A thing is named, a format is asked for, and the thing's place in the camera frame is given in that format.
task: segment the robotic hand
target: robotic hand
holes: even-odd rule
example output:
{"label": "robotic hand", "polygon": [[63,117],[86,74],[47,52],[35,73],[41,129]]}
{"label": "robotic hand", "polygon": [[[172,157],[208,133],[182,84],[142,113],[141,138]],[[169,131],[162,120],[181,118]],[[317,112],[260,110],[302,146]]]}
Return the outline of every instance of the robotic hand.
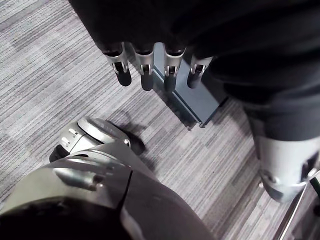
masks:
{"label": "robotic hand", "polygon": [[135,50],[146,91],[153,86],[154,43],[164,44],[169,92],[188,48],[193,53],[188,86],[195,88],[207,69],[242,103],[263,185],[273,199],[292,200],[319,170],[318,1],[69,2],[123,86],[131,82],[123,42]]}

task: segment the robotic finger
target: robotic finger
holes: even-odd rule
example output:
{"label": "robotic finger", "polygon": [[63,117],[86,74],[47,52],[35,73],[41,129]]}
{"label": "robotic finger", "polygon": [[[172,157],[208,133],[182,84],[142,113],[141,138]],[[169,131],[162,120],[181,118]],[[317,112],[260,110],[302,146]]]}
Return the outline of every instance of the robotic finger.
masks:
{"label": "robotic finger", "polygon": [[112,66],[119,83],[125,87],[129,86],[131,84],[131,74],[124,43],[107,46],[107,51],[104,51],[103,54]]}
{"label": "robotic finger", "polygon": [[153,89],[154,80],[152,76],[154,68],[154,44],[144,46],[133,45],[135,59],[138,62],[139,72],[141,75],[141,86],[145,91]]}
{"label": "robotic finger", "polygon": [[168,47],[164,45],[164,89],[171,93],[176,88],[177,74],[180,68],[185,48]]}
{"label": "robotic finger", "polygon": [[213,57],[206,57],[198,59],[196,56],[192,56],[190,64],[190,72],[187,78],[187,85],[191,89],[195,89],[198,83],[201,81],[201,77],[205,70],[209,66]]}

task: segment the silver metal joint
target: silver metal joint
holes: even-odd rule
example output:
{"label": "silver metal joint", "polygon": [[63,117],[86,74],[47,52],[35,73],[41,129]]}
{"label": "silver metal joint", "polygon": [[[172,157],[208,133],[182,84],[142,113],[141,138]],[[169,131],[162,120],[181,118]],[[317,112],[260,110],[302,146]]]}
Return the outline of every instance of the silver metal joint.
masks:
{"label": "silver metal joint", "polygon": [[199,76],[201,77],[204,74],[207,67],[209,66],[212,59],[213,57],[198,59],[193,55],[190,63],[190,72],[192,74],[195,74],[197,70],[199,72]]}
{"label": "silver metal joint", "polygon": [[172,74],[174,77],[177,76],[178,70],[180,68],[180,64],[182,61],[182,57],[185,54],[185,51],[177,56],[172,56],[166,52],[166,48],[164,48],[164,75],[169,76]]}
{"label": "silver metal joint", "polygon": [[147,72],[149,75],[152,74],[154,69],[154,50],[146,55],[142,55],[135,52],[135,59],[140,66],[139,72],[141,75],[144,75]]}
{"label": "silver metal joint", "polygon": [[128,71],[128,58],[125,50],[125,44],[122,42],[121,46],[122,52],[118,56],[105,55],[116,74],[119,74],[116,63],[121,63],[124,73]]}

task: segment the striped carpet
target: striped carpet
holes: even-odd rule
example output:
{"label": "striped carpet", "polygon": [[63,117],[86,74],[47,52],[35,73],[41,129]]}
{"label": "striped carpet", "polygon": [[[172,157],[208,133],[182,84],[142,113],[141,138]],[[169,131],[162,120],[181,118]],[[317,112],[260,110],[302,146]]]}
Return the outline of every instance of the striped carpet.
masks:
{"label": "striped carpet", "polygon": [[249,125],[228,101],[188,130],[154,92],[121,87],[66,0],[0,1],[0,202],[48,163],[60,129],[88,115],[146,143],[142,160],[195,210],[216,239],[270,240],[288,204],[259,188]]}

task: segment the robotic leg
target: robotic leg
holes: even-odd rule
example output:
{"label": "robotic leg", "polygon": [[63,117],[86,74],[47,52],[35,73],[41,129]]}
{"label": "robotic leg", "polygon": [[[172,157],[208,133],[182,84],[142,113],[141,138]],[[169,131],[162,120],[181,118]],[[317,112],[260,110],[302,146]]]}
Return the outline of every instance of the robotic leg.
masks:
{"label": "robotic leg", "polygon": [[101,119],[67,125],[51,163],[27,175],[7,199],[0,212],[2,236],[211,240],[199,217],[157,180],[132,144]]}

